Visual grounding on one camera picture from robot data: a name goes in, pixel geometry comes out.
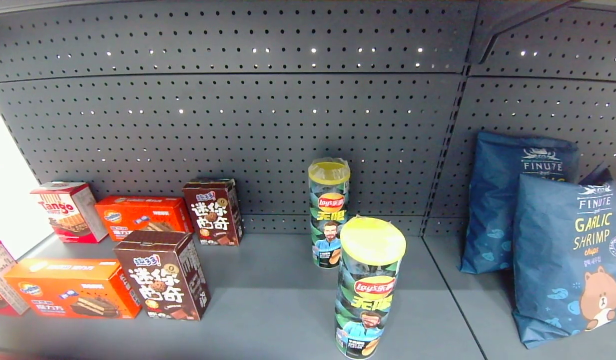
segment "red white box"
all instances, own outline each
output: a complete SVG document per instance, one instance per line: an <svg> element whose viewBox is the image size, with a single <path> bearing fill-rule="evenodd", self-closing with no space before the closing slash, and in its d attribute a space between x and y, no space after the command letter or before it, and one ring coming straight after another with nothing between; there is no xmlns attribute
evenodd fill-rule
<svg viewBox="0 0 616 360"><path fill-rule="evenodd" d="M21 316L28 310L26 301L3 278L4 274L10 271L16 263L0 241L0 314L11 317Z"/></svg>
<svg viewBox="0 0 616 360"><path fill-rule="evenodd" d="M93 244L107 235L87 183L46 182L30 194L48 214L50 226L62 242Z"/></svg>

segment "snack box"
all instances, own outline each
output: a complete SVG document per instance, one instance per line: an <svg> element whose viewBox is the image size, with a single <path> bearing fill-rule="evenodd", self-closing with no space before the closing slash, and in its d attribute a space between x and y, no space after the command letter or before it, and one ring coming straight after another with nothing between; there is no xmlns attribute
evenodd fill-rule
<svg viewBox="0 0 616 360"><path fill-rule="evenodd" d="M30 191L65 243L98 243L106 236L90 187L83 182L46 182Z"/></svg>
<svg viewBox="0 0 616 360"><path fill-rule="evenodd" d="M195 178L183 192L201 244L239 244L243 225L233 178Z"/></svg>
<svg viewBox="0 0 616 360"><path fill-rule="evenodd" d="M5 278L44 317L133 319L141 310L115 259L23 259Z"/></svg>
<svg viewBox="0 0 616 360"><path fill-rule="evenodd" d="M108 196L95 205L110 239L121 241L134 230L191 232L181 197Z"/></svg>
<svg viewBox="0 0 616 360"><path fill-rule="evenodd" d="M15 264L17 262L0 241L0 315L21 316L29 308L24 299L8 285L3 277Z"/></svg>
<svg viewBox="0 0 616 360"><path fill-rule="evenodd" d="M191 233L132 231L114 254L149 317L201 319L210 291Z"/></svg>

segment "lay's logo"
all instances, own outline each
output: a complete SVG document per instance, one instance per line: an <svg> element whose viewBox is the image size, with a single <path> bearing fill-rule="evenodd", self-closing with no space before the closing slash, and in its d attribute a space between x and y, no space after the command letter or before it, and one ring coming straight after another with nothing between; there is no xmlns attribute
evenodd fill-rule
<svg viewBox="0 0 616 360"><path fill-rule="evenodd" d="M28 294L29 296L35 296L35 297L40 297L43 295L43 292L41 291L41 288L39 287L39 285L35 285L35 284L31 284L29 282L21 282L18 283L19 285L19 291L21 291L23 294Z"/></svg>
<svg viewBox="0 0 616 360"><path fill-rule="evenodd" d="M354 291L365 299L378 300L392 292L396 281L385 275L366 277L354 283Z"/></svg>
<svg viewBox="0 0 616 360"><path fill-rule="evenodd" d="M344 207L344 196L339 193L325 193L319 196L317 206L324 212L335 213Z"/></svg>
<svg viewBox="0 0 616 360"><path fill-rule="evenodd" d="M104 219L110 221L110 223L117 224L121 222L121 214L114 210L106 210L104 212Z"/></svg>

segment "brown bear cartoon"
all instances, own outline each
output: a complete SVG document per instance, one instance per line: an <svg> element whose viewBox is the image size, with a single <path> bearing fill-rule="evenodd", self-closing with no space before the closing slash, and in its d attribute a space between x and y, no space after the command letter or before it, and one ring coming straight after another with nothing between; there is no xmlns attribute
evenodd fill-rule
<svg viewBox="0 0 616 360"><path fill-rule="evenodd" d="M611 322L616 317L616 280L603 266L586 272L586 287L581 295L581 314L589 321L586 331Z"/></svg>

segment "finute chip bag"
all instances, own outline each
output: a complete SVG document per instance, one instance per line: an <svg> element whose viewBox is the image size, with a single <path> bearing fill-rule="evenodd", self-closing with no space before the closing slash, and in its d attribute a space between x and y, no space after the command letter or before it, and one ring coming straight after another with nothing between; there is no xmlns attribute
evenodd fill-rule
<svg viewBox="0 0 616 360"><path fill-rule="evenodd" d="M528 348L616 321L616 182L607 167L579 184L521 175L514 288Z"/></svg>
<svg viewBox="0 0 616 360"><path fill-rule="evenodd" d="M511 267L520 174L573 182L577 168L578 148L569 141L480 132L461 271L481 274Z"/></svg>

